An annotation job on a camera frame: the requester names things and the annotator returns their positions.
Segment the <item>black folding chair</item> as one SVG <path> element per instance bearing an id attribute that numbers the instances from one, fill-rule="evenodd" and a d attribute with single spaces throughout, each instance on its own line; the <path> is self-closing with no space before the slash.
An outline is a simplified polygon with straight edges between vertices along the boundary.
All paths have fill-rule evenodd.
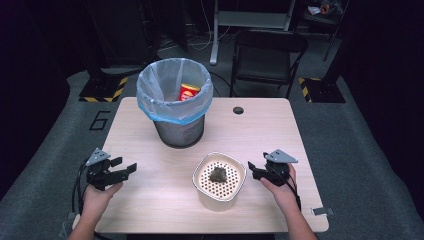
<path id="1" fill-rule="evenodd" d="M 234 40 L 230 96 L 237 80 L 287 86 L 290 96 L 300 61 L 309 44 L 295 32 L 245 29 Z"/>

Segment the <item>hazard striped stand base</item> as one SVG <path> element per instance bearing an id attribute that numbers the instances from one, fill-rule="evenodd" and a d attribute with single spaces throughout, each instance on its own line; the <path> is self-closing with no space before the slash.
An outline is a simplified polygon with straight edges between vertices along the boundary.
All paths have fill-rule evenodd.
<path id="1" fill-rule="evenodd" d="M 116 102 L 127 81 L 127 77 L 90 79 L 80 92 L 79 100 L 84 102 Z"/>
<path id="2" fill-rule="evenodd" d="M 302 94 L 309 103 L 345 103 L 336 84 L 327 83 L 320 78 L 300 78 Z"/>

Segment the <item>white desk frame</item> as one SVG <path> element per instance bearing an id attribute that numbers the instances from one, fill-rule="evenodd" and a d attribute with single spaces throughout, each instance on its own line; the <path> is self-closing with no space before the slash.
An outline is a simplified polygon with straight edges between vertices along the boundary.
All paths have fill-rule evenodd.
<path id="1" fill-rule="evenodd" d="M 249 27 L 249 28 L 273 28 L 289 30 L 296 0 L 287 0 L 289 8 L 286 13 L 265 12 L 242 12 L 221 11 L 219 0 L 214 0 L 213 12 L 213 42 L 209 63 L 214 66 L 218 61 L 219 51 L 219 27 Z"/>

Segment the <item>dark side table with clutter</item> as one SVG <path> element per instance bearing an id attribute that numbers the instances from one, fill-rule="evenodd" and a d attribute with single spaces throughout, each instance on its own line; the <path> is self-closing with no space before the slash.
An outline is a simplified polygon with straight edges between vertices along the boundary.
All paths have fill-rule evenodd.
<path id="1" fill-rule="evenodd" d="M 310 0 L 310 5 L 302 13 L 302 20 L 331 30 L 324 61 L 327 60 L 339 33 L 349 3 L 350 0 Z"/>

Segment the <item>red chip can yellow lid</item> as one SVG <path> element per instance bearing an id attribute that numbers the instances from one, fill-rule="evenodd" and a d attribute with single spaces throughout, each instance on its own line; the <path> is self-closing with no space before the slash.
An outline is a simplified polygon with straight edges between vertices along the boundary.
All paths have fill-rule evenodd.
<path id="1" fill-rule="evenodd" d="M 201 91 L 201 88 L 195 85 L 182 83 L 180 88 L 180 95 L 179 100 L 185 101 L 190 98 L 195 97 L 199 92 Z"/>

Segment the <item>black mesh trash bin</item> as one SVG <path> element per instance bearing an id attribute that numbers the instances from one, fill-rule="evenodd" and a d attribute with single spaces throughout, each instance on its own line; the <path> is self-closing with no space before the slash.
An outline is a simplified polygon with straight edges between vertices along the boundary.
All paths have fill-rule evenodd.
<path id="1" fill-rule="evenodd" d="M 161 141 L 172 148 L 183 149 L 195 145 L 203 136 L 205 116 L 186 124 L 180 125 L 164 121 L 155 121 L 154 126 Z"/>

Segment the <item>beige strainer container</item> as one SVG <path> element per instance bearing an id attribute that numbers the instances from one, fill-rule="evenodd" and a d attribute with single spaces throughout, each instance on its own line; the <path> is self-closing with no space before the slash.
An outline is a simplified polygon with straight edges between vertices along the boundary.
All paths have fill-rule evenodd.
<path id="1" fill-rule="evenodd" d="M 225 168 L 227 181 L 215 183 L 209 180 L 209 175 L 215 167 Z M 224 153 L 211 152 L 197 165 L 192 175 L 202 205 L 215 212 L 230 209 L 245 182 L 247 170 L 238 160 Z"/>

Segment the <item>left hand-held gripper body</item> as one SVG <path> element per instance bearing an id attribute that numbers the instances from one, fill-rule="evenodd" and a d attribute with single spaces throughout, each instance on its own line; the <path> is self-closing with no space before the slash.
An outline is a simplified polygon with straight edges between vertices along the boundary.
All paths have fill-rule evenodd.
<path id="1" fill-rule="evenodd" d="M 110 154 L 96 148 L 85 162 L 87 183 L 96 189 L 104 191 L 107 186 L 116 183 L 114 175 L 109 171 L 111 167 Z"/>

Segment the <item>translucent blue trash bag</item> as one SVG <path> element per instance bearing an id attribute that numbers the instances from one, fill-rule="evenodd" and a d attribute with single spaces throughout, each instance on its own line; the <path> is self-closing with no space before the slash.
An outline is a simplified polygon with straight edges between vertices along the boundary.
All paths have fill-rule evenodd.
<path id="1" fill-rule="evenodd" d="M 200 92 L 180 101 L 182 84 L 197 86 Z M 186 58 L 167 58 L 148 65 L 136 86 L 138 106 L 153 121 L 187 125 L 208 111 L 213 98 L 209 71 Z"/>

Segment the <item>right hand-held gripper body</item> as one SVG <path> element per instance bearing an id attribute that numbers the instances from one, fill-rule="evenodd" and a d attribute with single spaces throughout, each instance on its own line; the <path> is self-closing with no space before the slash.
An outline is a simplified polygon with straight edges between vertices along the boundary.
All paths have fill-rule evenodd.
<path id="1" fill-rule="evenodd" d="M 280 149 L 271 153 L 264 152 L 263 156 L 266 160 L 264 177 L 274 185 L 284 185 L 290 177 L 288 164 L 297 163 L 298 160 Z"/>

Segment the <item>person's right hand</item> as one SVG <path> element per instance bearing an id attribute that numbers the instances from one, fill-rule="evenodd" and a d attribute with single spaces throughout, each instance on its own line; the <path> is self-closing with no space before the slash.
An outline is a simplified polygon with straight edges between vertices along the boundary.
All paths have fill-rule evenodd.
<path id="1" fill-rule="evenodd" d="M 282 213 L 286 217 L 292 217 L 299 215 L 301 211 L 297 204 L 296 194 L 294 193 L 297 190 L 296 171 L 291 164 L 288 164 L 288 167 L 290 177 L 285 185 L 276 186 L 265 178 L 261 178 L 260 182 L 273 194 Z"/>

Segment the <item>person's left hand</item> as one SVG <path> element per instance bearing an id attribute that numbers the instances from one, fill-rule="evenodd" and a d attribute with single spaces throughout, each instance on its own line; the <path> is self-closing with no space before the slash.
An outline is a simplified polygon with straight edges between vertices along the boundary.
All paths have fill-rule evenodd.
<path id="1" fill-rule="evenodd" d="M 108 207 L 112 197 L 123 187 L 122 183 L 115 184 L 101 191 L 92 185 L 88 185 L 84 193 L 82 217 L 98 221 Z"/>

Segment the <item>black cabinet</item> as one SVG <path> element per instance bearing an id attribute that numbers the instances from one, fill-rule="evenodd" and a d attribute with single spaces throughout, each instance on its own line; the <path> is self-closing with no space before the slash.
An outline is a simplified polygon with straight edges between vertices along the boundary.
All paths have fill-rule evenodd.
<path id="1" fill-rule="evenodd" d="M 85 6 L 109 66 L 143 66 L 154 59 L 143 0 L 85 0 Z"/>

